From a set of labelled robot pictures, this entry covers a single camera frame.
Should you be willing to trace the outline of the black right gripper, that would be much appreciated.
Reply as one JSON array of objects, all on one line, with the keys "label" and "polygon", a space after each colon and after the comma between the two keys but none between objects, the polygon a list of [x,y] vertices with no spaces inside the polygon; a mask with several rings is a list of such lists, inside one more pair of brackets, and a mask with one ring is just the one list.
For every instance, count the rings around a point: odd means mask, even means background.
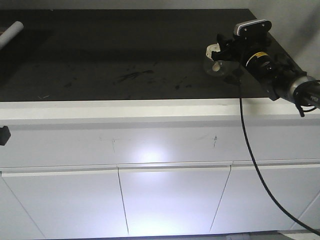
[{"label": "black right gripper", "polygon": [[272,63],[267,53],[267,47],[271,40],[268,30],[235,30],[233,39],[218,33],[217,43],[221,51],[212,51],[213,61],[233,61],[240,63],[243,67],[253,65],[267,66]]}]

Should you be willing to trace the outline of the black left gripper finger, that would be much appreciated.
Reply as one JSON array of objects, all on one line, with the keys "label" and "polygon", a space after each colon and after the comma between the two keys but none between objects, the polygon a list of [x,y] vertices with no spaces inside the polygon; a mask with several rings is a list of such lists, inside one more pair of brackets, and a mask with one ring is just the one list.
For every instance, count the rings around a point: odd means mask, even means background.
[{"label": "black left gripper finger", "polygon": [[0,145],[5,146],[11,137],[11,132],[8,126],[3,126],[0,128]]}]

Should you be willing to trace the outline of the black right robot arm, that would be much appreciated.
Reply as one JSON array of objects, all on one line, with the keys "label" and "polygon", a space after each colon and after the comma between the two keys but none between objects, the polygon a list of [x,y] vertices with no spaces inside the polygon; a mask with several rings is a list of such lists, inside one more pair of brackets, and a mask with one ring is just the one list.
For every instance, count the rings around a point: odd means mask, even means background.
[{"label": "black right robot arm", "polygon": [[245,32],[226,38],[216,37],[219,51],[212,51],[213,61],[234,61],[247,70],[276,101],[287,100],[295,105],[301,116],[320,107],[320,81],[299,69],[285,54],[271,57],[268,33]]}]

